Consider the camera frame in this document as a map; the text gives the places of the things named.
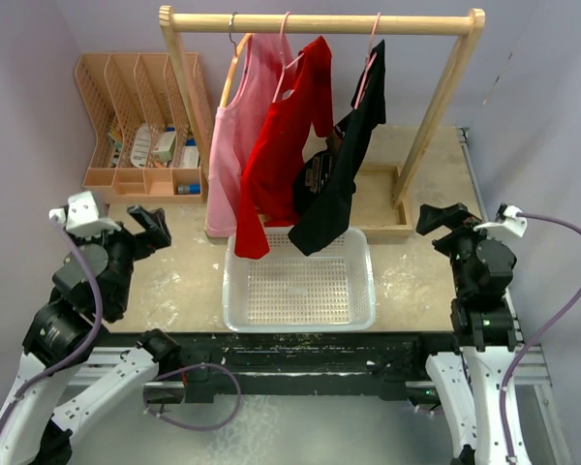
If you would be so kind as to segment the red t shirt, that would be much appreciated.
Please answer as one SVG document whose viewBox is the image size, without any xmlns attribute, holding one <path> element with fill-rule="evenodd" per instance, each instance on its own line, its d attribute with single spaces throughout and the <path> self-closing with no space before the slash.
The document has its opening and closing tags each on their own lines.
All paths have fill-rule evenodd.
<svg viewBox="0 0 581 465">
<path fill-rule="evenodd" d="M 294 77 L 273 102 L 242 173 L 234 253 L 258 260 L 270 251 L 261 217 L 270 225 L 295 224 L 292 185 L 304 166 L 303 148 L 311 131 L 323 138 L 333 126 L 332 53 L 324 37 L 301 50 Z"/>
</svg>

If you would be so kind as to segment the orange hanger with metal hook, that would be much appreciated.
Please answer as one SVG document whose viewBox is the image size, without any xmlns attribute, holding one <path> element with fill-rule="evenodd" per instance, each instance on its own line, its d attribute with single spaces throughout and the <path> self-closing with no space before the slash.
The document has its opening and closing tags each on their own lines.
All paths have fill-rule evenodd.
<svg viewBox="0 0 581 465">
<path fill-rule="evenodd" d="M 243 49 L 245 48 L 246 45 L 249 44 L 249 41 L 252 38 L 251 33 L 246 33 L 240 42 L 237 42 L 233 38 L 233 33 L 235 31 L 234 23 L 235 23 L 236 16 L 237 16 L 237 12 L 233 12 L 231 17 L 230 17 L 230 20 L 229 20 L 229 41 L 233 47 L 233 57 L 230 61 L 229 70 L 228 70 L 227 77 L 226 77 L 226 80 L 225 80 L 225 83 L 224 83 L 224 86 L 222 89 L 222 94 L 221 94 L 220 103 L 219 103 L 220 108 L 225 108 L 228 105 L 229 94 L 230 94 L 230 91 L 232 89 L 234 76 L 236 74 L 237 66 L 239 64 L 239 58 L 241 56 L 241 53 L 243 52 Z"/>
</svg>

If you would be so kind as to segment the pink tank top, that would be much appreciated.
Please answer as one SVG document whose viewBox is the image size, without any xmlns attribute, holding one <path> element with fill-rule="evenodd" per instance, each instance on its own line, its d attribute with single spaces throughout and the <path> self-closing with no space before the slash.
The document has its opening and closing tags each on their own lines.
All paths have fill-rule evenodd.
<svg viewBox="0 0 581 465">
<path fill-rule="evenodd" d="M 205 220 L 211 237 L 235 234 L 241 174 L 272 103 L 280 71 L 279 36 L 252 33 L 239 58 L 228 105 L 216 112 Z"/>
</svg>

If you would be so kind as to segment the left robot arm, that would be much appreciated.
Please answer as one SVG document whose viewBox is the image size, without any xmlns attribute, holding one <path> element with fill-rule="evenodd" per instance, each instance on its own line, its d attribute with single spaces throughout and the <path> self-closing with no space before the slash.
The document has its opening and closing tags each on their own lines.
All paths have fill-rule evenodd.
<svg viewBox="0 0 581 465">
<path fill-rule="evenodd" d="M 0 464 L 68 463 L 78 436 L 122 397 L 178 372 L 178 343 L 152 329 L 110 372 L 72 400 L 60 400 L 107 334 L 105 325 L 124 316 L 135 262 L 171 244 L 163 209 L 135 205 L 128 213 L 142 232 L 131 233 L 90 201 L 50 211 L 49 222 L 70 253 L 22 343 L 18 371 L 0 410 Z"/>
</svg>

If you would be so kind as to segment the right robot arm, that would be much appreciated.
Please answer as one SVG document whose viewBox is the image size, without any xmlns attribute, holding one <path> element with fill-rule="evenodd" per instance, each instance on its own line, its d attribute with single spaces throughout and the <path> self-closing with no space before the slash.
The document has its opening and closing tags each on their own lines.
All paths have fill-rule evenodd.
<svg viewBox="0 0 581 465">
<path fill-rule="evenodd" d="M 503 414 L 515 406 L 505 375 L 516 355 L 514 319 L 505 300 L 516 256 L 491 237 L 462 203 L 423 204 L 415 230 L 426 235 L 445 227 L 432 242 L 451 267 L 455 297 L 450 319 L 457 348 L 425 346 L 411 357 L 413 372 L 432 379 L 450 428 L 455 464 L 522 464 Z"/>
</svg>

